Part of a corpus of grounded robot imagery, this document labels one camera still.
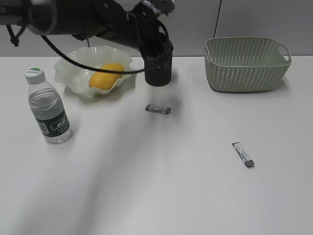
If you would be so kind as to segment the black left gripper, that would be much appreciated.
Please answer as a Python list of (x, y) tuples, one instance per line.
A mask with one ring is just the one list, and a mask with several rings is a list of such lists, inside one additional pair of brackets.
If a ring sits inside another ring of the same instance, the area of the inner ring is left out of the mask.
[(175, 9), (173, 0), (137, 0), (130, 10), (117, 0), (107, 1), (107, 40), (135, 48), (143, 57), (158, 57), (172, 50), (164, 24), (158, 19)]

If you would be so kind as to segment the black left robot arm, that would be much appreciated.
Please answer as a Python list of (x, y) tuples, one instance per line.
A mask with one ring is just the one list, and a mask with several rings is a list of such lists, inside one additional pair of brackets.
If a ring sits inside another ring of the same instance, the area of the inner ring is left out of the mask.
[(172, 0), (141, 0), (130, 10), (116, 0), (2, 0), (0, 24), (16, 47), (29, 29), (35, 35), (71, 35), (80, 41), (96, 36), (156, 58), (173, 49), (158, 18), (174, 8)]

